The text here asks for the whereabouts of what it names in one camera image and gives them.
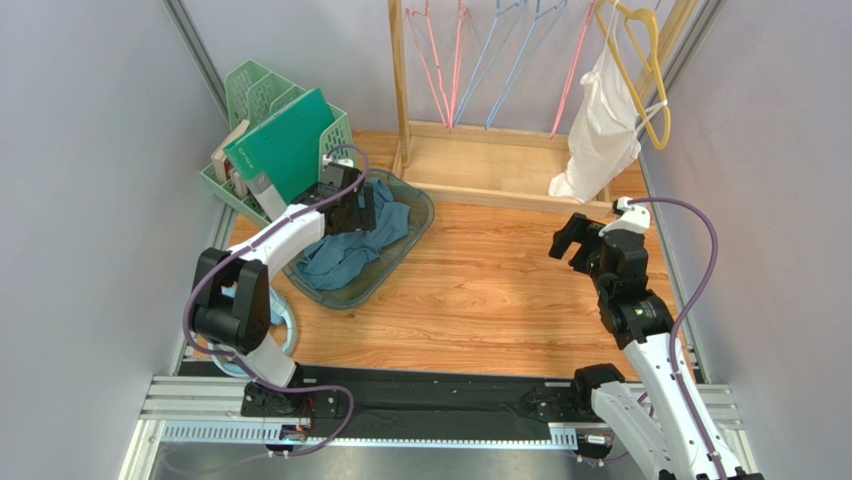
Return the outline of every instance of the white cloth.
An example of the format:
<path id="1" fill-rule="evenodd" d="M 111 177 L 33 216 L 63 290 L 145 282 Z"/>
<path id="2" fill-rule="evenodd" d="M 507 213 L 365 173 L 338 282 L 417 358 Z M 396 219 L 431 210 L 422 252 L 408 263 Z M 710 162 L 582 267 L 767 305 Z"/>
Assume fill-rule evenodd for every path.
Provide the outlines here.
<path id="1" fill-rule="evenodd" d="M 610 33 L 614 26 L 611 20 Z M 588 202 L 633 163 L 642 149 L 636 134 L 666 102 L 650 107 L 648 118 L 635 127 L 639 113 L 606 43 L 580 84 L 585 96 L 568 134 L 571 158 L 565 171 L 550 181 L 547 194 Z"/>

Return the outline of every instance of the wooden clothes rack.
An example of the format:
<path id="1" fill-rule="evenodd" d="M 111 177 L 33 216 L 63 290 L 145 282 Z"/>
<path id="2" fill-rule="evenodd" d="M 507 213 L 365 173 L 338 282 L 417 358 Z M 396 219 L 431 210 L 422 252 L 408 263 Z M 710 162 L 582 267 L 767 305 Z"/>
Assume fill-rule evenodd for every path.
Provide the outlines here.
<path id="1" fill-rule="evenodd" d="M 699 0 L 677 0 L 660 31 L 657 55 L 672 54 Z M 596 200 L 580 203 L 550 197 L 547 186 L 570 158 L 567 135 L 458 125 L 452 132 L 437 122 L 411 120 L 405 77 L 401 0 L 388 0 L 396 84 L 399 143 L 393 173 L 433 200 L 551 213 L 580 212 L 605 217 L 612 209 L 609 186 Z M 654 86 L 643 71 L 635 82 L 640 96 Z"/>

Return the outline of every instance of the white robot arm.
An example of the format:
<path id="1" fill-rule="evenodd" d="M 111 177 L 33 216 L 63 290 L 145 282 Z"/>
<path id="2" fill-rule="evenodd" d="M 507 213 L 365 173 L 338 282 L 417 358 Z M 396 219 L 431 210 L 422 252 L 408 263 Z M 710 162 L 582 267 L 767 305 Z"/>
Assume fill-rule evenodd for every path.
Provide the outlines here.
<path id="1" fill-rule="evenodd" d="M 235 245 L 229 252 L 237 252 L 244 246 L 251 246 L 257 239 L 268 232 L 274 231 L 275 225 L 284 222 L 296 212 L 307 208 L 306 205 L 290 205 L 284 214 L 275 222 L 269 224 L 254 237 Z M 249 253 L 240 256 L 245 262 L 259 261 L 266 265 L 267 285 L 272 283 L 275 275 L 310 244 L 320 240 L 325 234 L 325 218 L 323 214 L 313 211 L 289 221 L 278 231 Z M 260 346 L 243 355 L 234 350 L 237 357 L 251 368 L 258 376 L 279 387 L 286 387 L 296 372 L 296 362 L 281 351 L 278 343 L 272 338 L 267 326 L 267 333 Z"/>
<path id="2" fill-rule="evenodd" d="M 296 255 L 326 233 L 375 228 L 369 186 L 339 195 L 358 178 L 358 169 L 345 162 L 331 163 L 323 171 L 321 182 L 295 199 L 257 235 L 228 251 L 204 251 L 198 259 L 194 288 L 214 269 L 219 270 L 201 287 L 189 328 L 221 350 L 235 354 L 258 379 L 276 387 L 291 386 L 297 365 L 269 333 L 269 285 Z M 322 207 L 313 210 L 308 205 Z M 236 294 L 233 298 L 226 296 L 222 289 L 234 284 L 238 286 Z"/>
<path id="3" fill-rule="evenodd" d="M 577 370 L 575 388 L 585 399 L 585 408 L 612 427 L 648 479 L 717 479 L 720 468 L 724 479 L 762 479 L 743 471 L 716 429 L 687 370 L 679 339 L 674 344 L 679 371 L 673 371 L 669 340 L 674 322 L 665 303 L 647 289 L 648 252 L 643 244 L 651 216 L 630 200 L 615 202 L 619 217 L 608 225 L 574 214 L 554 234 L 550 256 L 562 258 L 572 242 L 580 243 L 569 265 L 592 278 L 601 320 L 639 374 L 659 425 L 611 364 Z M 696 418 L 706 429 L 711 448 Z"/>

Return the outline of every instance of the blue towel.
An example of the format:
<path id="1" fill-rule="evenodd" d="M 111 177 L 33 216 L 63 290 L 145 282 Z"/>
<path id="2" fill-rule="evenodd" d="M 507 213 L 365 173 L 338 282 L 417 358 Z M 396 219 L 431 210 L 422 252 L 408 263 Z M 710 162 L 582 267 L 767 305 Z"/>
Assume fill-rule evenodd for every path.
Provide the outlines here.
<path id="1" fill-rule="evenodd" d="M 393 194 L 379 178 L 367 180 L 373 187 L 376 229 L 323 238 L 305 249 L 296 273 L 314 290 L 337 290 L 351 282 L 364 265 L 379 258 L 382 249 L 408 236 L 411 208 L 393 201 Z"/>

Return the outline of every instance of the green board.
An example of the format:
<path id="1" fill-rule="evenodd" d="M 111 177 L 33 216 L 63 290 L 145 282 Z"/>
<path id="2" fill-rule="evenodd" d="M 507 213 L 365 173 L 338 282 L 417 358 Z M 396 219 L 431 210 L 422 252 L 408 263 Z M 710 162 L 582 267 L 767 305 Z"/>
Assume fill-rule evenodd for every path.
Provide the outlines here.
<path id="1" fill-rule="evenodd" d="M 333 122 L 322 92 L 309 90 L 225 147 L 225 154 L 246 182 L 265 173 L 291 203 L 319 181 L 320 136 Z"/>

